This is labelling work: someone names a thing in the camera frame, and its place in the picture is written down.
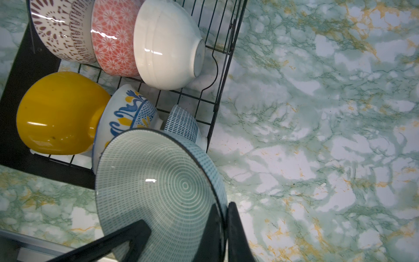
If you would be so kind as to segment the plain white bowl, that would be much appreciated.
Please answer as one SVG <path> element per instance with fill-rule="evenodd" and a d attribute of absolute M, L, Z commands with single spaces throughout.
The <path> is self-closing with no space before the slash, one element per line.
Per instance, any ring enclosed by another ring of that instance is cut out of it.
<path fill-rule="evenodd" d="M 197 23 L 174 1 L 145 1 L 136 18 L 133 50 L 137 70 L 150 87 L 176 90 L 197 78 L 205 60 Z"/>

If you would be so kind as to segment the dark blue patterned bowl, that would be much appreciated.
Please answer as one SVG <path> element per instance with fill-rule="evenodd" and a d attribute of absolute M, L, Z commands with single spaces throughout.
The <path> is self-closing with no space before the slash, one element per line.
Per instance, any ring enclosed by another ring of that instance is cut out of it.
<path fill-rule="evenodd" d="M 183 136 L 207 151 L 207 138 L 201 135 L 196 119 L 179 105 L 172 107 L 164 130 Z"/>

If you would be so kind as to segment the black floral pink bowl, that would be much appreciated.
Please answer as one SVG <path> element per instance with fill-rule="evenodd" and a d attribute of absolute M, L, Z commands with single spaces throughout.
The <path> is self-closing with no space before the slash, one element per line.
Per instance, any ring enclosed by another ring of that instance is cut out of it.
<path fill-rule="evenodd" d="M 144 1 L 95 1 L 91 36 L 94 53 L 104 72 L 136 77 L 133 37 L 137 14 Z"/>

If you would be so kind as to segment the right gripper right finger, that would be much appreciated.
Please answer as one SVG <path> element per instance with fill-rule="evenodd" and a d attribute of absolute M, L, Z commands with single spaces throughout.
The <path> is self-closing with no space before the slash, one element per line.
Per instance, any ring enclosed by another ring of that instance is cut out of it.
<path fill-rule="evenodd" d="M 228 261 L 255 262 L 236 203 L 230 202 L 227 215 Z"/>

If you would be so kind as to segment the blue yellow floral bowl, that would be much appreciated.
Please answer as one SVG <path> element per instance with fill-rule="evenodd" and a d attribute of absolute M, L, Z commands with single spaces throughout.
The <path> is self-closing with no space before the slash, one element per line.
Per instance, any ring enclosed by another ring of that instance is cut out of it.
<path fill-rule="evenodd" d="M 160 130 L 163 120 L 156 107 L 130 84 L 121 86 L 109 100 L 98 123 L 92 149 L 92 170 L 111 140 L 133 128 Z"/>

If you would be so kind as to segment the white red lattice bowl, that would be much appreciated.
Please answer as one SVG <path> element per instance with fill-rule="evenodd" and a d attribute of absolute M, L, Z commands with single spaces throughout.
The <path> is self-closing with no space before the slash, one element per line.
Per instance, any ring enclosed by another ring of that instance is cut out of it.
<path fill-rule="evenodd" d="M 32 22 L 48 50 L 61 60 L 95 63 L 91 20 L 94 1 L 29 2 Z"/>

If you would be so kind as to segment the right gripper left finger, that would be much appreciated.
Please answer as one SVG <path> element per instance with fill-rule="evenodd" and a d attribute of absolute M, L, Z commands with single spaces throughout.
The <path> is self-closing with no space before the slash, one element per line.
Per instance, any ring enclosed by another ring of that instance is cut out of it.
<path fill-rule="evenodd" d="M 139 220 L 88 245 L 51 259 L 52 262 L 97 262 L 118 246 L 128 243 L 124 262 L 137 262 L 151 235 L 151 228 Z"/>

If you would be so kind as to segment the pale green glass bowl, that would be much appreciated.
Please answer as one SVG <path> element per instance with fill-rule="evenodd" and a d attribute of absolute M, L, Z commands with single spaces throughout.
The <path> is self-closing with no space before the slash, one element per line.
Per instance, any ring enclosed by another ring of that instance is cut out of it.
<path fill-rule="evenodd" d="M 131 129 L 113 138 L 96 171 L 105 235 L 143 220 L 151 235 L 142 262 L 219 262 L 228 200 L 215 164 L 176 134 Z"/>

